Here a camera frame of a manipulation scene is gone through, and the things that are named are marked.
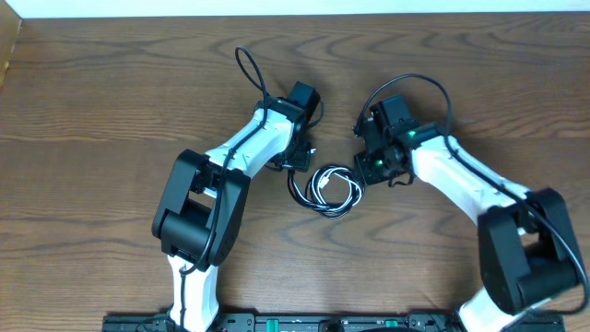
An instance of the wood grain surface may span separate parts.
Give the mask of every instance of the wood grain surface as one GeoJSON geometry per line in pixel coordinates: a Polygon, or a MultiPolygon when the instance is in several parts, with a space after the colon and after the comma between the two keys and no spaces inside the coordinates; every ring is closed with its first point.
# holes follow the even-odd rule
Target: wood grain surface
{"type": "MultiPolygon", "coordinates": [[[[273,94],[302,80],[323,96],[313,169],[352,164],[363,143],[350,127],[387,79],[436,77],[461,144],[558,190],[590,260],[589,14],[28,20],[0,94],[0,330],[99,330],[105,314],[171,304],[151,221],[177,155],[219,146],[252,116],[260,95],[238,44],[273,94]]],[[[444,117],[426,83],[389,93],[424,122],[444,117]]],[[[452,309],[480,286],[476,227],[429,185],[372,186],[329,220],[292,201],[285,173],[262,171],[218,297],[262,313],[391,313],[452,309]]]]}

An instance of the wire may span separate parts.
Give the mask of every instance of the wire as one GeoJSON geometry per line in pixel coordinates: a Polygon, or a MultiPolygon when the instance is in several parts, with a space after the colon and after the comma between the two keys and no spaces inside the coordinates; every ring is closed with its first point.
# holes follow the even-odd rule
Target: wire
{"type": "Polygon", "coordinates": [[[387,183],[387,185],[390,188],[395,187],[396,185],[412,185],[414,183],[414,179],[416,179],[416,175],[414,175],[414,172],[409,172],[409,179],[407,179],[407,182],[403,182],[403,181],[395,181],[395,178],[401,174],[394,172],[391,177],[389,178],[389,182],[387,183]]]}
{"type": "Polygon", "coordinates": [[[582,300],[582,303],[580,303],[580,305],[577,308],[571,309],[571,310],[528,309],[525,312],[525,315],[528,313],[530,313],[530,314],[571,315],[571,314],[579,314],[580,312],[582,312],[587,307],[588,298],[590,297],[590,285],[588,284],[588,276],[584,270],[584,266],[581,264],[580,260],[578,260],[576,255],[573,253],[572,248],[563,239],[563,237],[561,236],[559,231],[555,228],[555,226],[553,226],[553,224],[549,220],[547,220],[543,215],[541,215],[541,213],[539,213],[533,206],[531,206],[529,203],[524,201],[524,199],[520,198],[519,196],[515,195],[514,193],[512,193],[511,191],[506,189],[503,186],[503,184],[496,184],[486,174],[478,171],[476,168],[474,168],[471,164],[469,164],[467,161],[465,161],[459,155],[457,149],[451,147],[451,143],[449,141],[449,135],[451,135],[451,126],[453,123],[453,104],[451,103],[451,98],[449,97],[449,94],[447,93],[446,89],[443,87],[443,85],[441,83],[439,83],[434,78],[426,77],[426,76],[423,76],[420,74],[404,74],[402,76],[395,77],[395,78],[391,79],[390,81],[388,81],[387,83],[385,83],[381,87],[379,87],[376,91],[374,91],[374,93],[369,97],[369,99],[367,100],[367,102],[363,106],[362,111],[360,111],[360,114],[359,114],[359,119],[357,120],[357,125],[354,128],[355,134],[357,136],[360,134],[361,124],[362,124],[364,114],[367,111],[367,109],[369,108],[369,105],[371,104],[371,102],[375,98],[375,96],[379,92],[381,92],[383,89],[390,86],[391,84],[398,82],[402,79],[411,78],[411,77],[420,78],[420,79],[429,81],[430,83],[435,85],[443,94],[443,96],[446,100],[446,104],[447,104],[447,115],[446,115],[446,122],[444,125],[444,130],[442,131],[442,137],[444,139],[444,145],[450,151],[451,156],[453,158],[455,158],[457,161],[459,161],[459,163],[461,163],[461,165],[463,165],[465,168],[467,168],[470,172],[472,172],[476,176],[478,176],[481,180],[483,180],[486,183],[488,183],[489,185],[491,185],[494,189],[498,190],[500,193],[510,197],[521,209],[527,211],[530,215],[532,215],[535,218],[536,222],[538,222],[539,224],[541,224],[545,228],[547,228],[549,230],[549,232],[555,237],[555,239],[557,239],[557,242],[560,243],[560,245],[563,247],[563,249],[565,249],[568,257],[570,257],[574,267],[576,268],[576,270],[578,271],[578,274],[580,275],[580,283],[584,287],[584,299],[582,300]]]}
{"type": "Polygon", "coordinates": [[[184,287],[185,287],[185,283],[186,283],[186,276],[195,272],[197,270],[197,268],[200,267],[201,264],[207,260],[207,258],[209,256],[209,252],[211,251],[211,247],[213,246],[213,242],[215,241],[215,230],[218,226],[219,212],[221,209],[221,198],[223,197],[223,188],[225,187],[226,172],[228,170],[228,165],[230,164],[230,160],[233,158],[233,155],[238,150],[238,148],[240,148],[242,146],[242,144],[244,144],[248,139],[250,139],[250,137],[252,137],[254,134],[256,134],[256,132],[258,130],[262,129],[265,126],[266,119],[268,117],[268,97],[270,95],[268,94],[268,91],[266,91],[266,83],[265,83],[265,80],[262,76],[262,73],[260,72],[260,68],[258,67],[258,64],[255,62],[254,58],[252,57],[252,55],[250,54],[248,49],[245,48],[244,46],[236,47],[234,54],[235,54],[236,62],[238,63],[238,66],[240,67],[242,72],[246,75],[248,80],[252,84],[254,84],[254,86],[257,89],[262,91],[264,112],[263,112],[262,120],[260,121],[258,126],[256,128],[254,128],[246,136],[244,136],[240,141],[238,141],[238,143],[236,143],[236,145],[234,145],[233,147],[228,149],[228,155],[226,156],[225,160],[223,161],[223,166],[221,167],[221,171],[219,172],[219,185],[217,188],[216,203],[215,203],[215,206],[213,207],[213,219],[211,221],[211,232],[209,233],[209,235],[206,238],[203,252],[201,253],[201,255],[197,259],[196,263],[193,264],[192,267],[190,267],[189,269],[184,269],[184,267],[182,267],[179,270],[179,273],[181,275],[181,323],[180,323],[180,326],[181,326],[182,331],[184,331],[184,312],[186,311],[186,307],[185,307],[185,303],[184,303],[184,287]],[[254,68],[256,75],[258,76],[258,80],[260,82],[260,85],[258,85],[252,79],[250,74],[248,74],[246,69],[243,67],[242,60],[240,60],[240,52],[244,53],[246,55],[246,57],[248,57],[248,60],[250,60],[250,63],[252,64],[252,67],[254,68]]]}
{"type": "Polygon", "coordinates": [[[312,123],[308,124],[307,129],[314,128],[322,121],[322,119],[324,119],[324,101],[320,100],[320,117],[312,123]]]}
{"type": "Polygon", "coordinates": [[[346,166],[326,165],[318,169],[305,185],[304,193],[295,184],[294,175],[295,171],[289,170],[287,188],[293,199],[304,208],[312,209],[329,219],[337,219],[349,213],[365,194],[365,183],[346,166]],[[333,174],[348,182],[348,197],[342,203],[328,203],[322,194],[322,189],[333,174]]]}

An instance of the white cable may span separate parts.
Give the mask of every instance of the white cable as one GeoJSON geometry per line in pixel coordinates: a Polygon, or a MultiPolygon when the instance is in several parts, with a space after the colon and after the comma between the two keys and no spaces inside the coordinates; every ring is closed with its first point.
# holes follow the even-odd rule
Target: white cable
{"type": "Polygon", "coordinates": [[[364,183],[357,179],[351,169],[337,165],[324,166],[315,171],[307,183],[305,194],[293,181],[292,174],[289,175],[288,181],[289,191],[298,203],[319,212],[327,218],[339,218],[347,214],[352,207],[360,202],[365,191],[364,183]],[[336,175],[348,183],[348,196],[344,202],[338,205],[328,203],[322,193],[332,175],[336,175]]]}

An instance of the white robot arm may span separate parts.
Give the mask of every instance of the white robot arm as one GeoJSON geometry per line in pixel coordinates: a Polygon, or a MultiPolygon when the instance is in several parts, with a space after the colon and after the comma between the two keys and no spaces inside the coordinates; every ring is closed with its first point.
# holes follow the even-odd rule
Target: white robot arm
{"type": "Polygon", "coordinates": [[[313,87],[297,82],[286,99],[270,99],[264,126],[260,126],[264,109],[259,102],[252,121],[225,144],[205,155],[187,149],[179,156],[154,218],[152,232],[161,239],[162,251],[169,255],[174,279],[170,319],[188,331],[207,331],[218,314],[218,265],[238,235],[250,179],[269,161],[281,169],[309,168],[311,144],[303,135],[320,102],[319,94],[313,87]],[[230,151],[240,141],[242,144],[230,151]],[[228,153],[232,157],[226,162],[228,153]],[[222,172],[226,178],[219,201],[222,172]],[[215,213],[189,198],[189,191],[216,198],[215,205],[220,206],[214,230],[215,213]],[[204,253],[211,232],[213,242],[204,253]]]}
{"type": "MultiPolygon", "coordinates": [[[[437,85],[451,106],[438,82],[420,75],[402,77],[437,85]]],[[[587,299],[584,264],[565,202],[557,192],[532,192],[501,177],[448,135],[450,123],[446,129],[420,126],[401,96],[376,103],[371,113],[364,118],[363,111],[354,128],[365,140],[366,150],[355,156],[355,171],[365,183],[389,180],[392,186],[398,175],[408,173],[408,184],[414,178],[432,184],[478,226],[484,288],[459,309],[464,330],[502,331],[578,284],[584,285],[587,299]],[[538,242],[523,246],[520,236],[525,233],[538,233],[538,242]]]]}

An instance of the black mounting base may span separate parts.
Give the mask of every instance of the black mounting base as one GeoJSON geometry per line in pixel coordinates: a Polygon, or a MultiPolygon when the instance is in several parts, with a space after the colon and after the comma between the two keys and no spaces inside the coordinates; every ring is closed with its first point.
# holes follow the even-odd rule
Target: black mounting base
{"type": "MultiPolygon", "coordinates": [[[[174,323],[165,314],[153,316],[105,316],[102,332],[175,331],[174,323]]],[[[416,312],[386,316],[368,315],[254,315],[220,314],[207,332],[463,332],[452,313],[416,312]]],[[[560,316],[527,317],[506,332],[565,332],[560,316]]]]}

